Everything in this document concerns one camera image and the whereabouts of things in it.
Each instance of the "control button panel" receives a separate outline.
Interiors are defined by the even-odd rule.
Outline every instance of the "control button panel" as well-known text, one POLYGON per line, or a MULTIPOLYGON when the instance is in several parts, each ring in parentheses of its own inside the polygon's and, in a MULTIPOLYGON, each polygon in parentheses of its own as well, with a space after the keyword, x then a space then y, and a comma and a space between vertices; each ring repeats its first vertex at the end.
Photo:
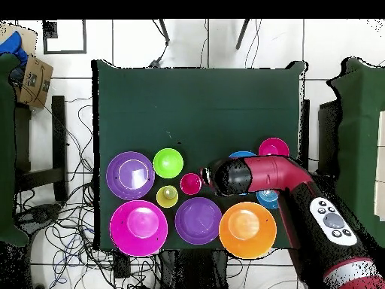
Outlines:
POLYGON ((328 213, 323 218, 323 223, 330 228, 343 228, 345 222, 342 217, 336 213, 328 213))
POLYGON ((357 243, 352 229, 328 199, 322 197, 313 199, 310 204, 310 212, 330 242, 342 246, 357 243))

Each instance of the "floor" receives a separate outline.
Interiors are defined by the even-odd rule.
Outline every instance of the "floor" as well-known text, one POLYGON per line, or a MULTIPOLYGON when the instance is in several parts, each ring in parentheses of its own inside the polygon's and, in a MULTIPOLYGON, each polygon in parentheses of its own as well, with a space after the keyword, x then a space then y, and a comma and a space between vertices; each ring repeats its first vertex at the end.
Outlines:
MULTIPOLYGON (((319 105, 335 99, 326 80, 337 76, 341 70, 341 61, 349 56, 358 56, 372 65, 385 60, 385 27, 383 20, 251 20, 240 50, 235 44, 241 31, 243 20, 212 19, 209 22, 209 61, 207 45, 202 45, 207 37, 205 19, 165 20, 171 39, 170 45, 162 58, 162 67, 192 66, 210 68, 285 68, 290 62, 304 60, 309 69, 305 80, 305 98, 311 101, 310 150, 309 157, 318 158, 317 148, 317 111, 319 105), (247 61, 247 53, 256 36, 256 24, 260 27, 259 36, 253 42, 247 61)), ((53 75, 46 106, 50 108, 52 95, 64 95, 68 102, 67 125, 80 146, 84 148, 90 139, 87 128, 77 118, 77 113, 85 105, 91 105, 87 99, 91 94, 91 59, 105 59, 120 67, 145 67, 157 59, 164 50, 164 38, 151 20, 86 20, 86 54, 46 54, 43 53, 42 22, 20 20, 20 26, 28 27, 38 33, 36 56, 52 65, 53 75)), ((81 50, 82 25, 79 20, 58 21, 57 39, 47 41, 48 50, 81 50)), ((92 126, 92 108, 85 107, 80 118, 87 126, 92 126)), ((47 110, 34 109, 31 123, 32 170, 52 167, 51 154, 51 116, 47 110)), ((72 140, 68 139, 68 180, 70 191, 84 182, 90 181, 91 174, 78 172, 73 174, 79 162, 79 155, 72 140)), ((85 149, 83 156, 93 165, 92 143, 85 149)), ((310 161, 310 170, 317 169, 317 161, 310 161)), ((36 196, 30 205, 52 202, 52 185, 35 189, 36 196)), ((25 192, 22 200, 31 192, 25 192)), ((69 205, 80 202, 80 194, 75 194, 69 205)), ((92 214, 86 219, 92 224, 92 214)), ((55 237, 54 230, 44 230, 36 236, 32 247, 32 277, 34 283, 49 287, 55 279, 53 258, 62 265, 56 252, 63 244, 55 237)), ((143 260, 136 260, 139 269, 143 260)), ((104 276, 113 277, 109 271, 101 273, 99 269, 90 269, 83 276, 83 282, 76 289, 113 289, 104 280, 104 276)), ((64 272, 62 279, 53 289, 74 289, 75 281, 84 274, 85 267, 73 261, 64 272)), ((229 289, 304 289, 298 282, 296 272, 287 250, 275 251, 262 260, 248 261, 241 265, 237 260, 230 260, 228 265, 229 289)), ((153 283, 151 273, 144 283, 153 283)), ((116 280, 117 287, 123 284, 116 280)))

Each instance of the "plate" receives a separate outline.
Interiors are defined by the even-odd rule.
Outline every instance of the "plate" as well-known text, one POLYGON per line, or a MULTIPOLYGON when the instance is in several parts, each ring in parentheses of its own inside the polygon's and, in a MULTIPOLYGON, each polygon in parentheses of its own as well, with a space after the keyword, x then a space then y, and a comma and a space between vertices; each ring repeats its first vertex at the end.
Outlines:
POLYGON ((203 245, 218 236, 221 218, 217 204, 204 197, 194 197, 177 210, 175 228, 184 241, 203 245))
POLYGON ((132 200, 119 206, 110 222, 110 236, 124 254, 149 256, 158 251, 168 233, 163 212, 151 202, 132 200))
POLYGON ((255 259, 273 246, 277 225, 271 213, 255 202, 230 207, 220 221, 220 241, 225 249, 242 259, 255 259))
POLYGON ((112 159, 106 173, 111 192, 121 199, 139 199, 153 186, 155 172, 151 162, 137 152, 125 152, 112 159))

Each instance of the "purple plate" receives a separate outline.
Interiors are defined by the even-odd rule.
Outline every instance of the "purple plate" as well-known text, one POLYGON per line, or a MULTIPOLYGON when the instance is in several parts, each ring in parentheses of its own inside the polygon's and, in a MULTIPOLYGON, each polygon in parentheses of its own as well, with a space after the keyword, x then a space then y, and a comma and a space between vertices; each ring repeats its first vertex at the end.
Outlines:
POLYGON ((217 204, 204 197, 194 197, 177 210, 175 228, 186 242, 203 245, 218 236, 221 218, 217 204))
POLYGON ((137 152, 125 152, 112 159, 106 173, 111 192, 121 199, 138 199, 153 186, 155 172, 151 162, 137 152))

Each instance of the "pink cup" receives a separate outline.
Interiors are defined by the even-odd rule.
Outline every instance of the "pink cup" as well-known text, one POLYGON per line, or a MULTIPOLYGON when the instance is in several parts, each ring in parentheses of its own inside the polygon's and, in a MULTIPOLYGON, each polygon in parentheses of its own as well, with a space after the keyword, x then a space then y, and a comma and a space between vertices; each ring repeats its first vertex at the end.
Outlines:
POLYGON ((288 157, 289 147, 280 138, 268 138, 259 146, 258 155, 283 155, 288 157))
POLYGON ((180 180, 180 188, 187 195, 197 194, 202 187, 201 178, 194 173, 185 174, 180 180))

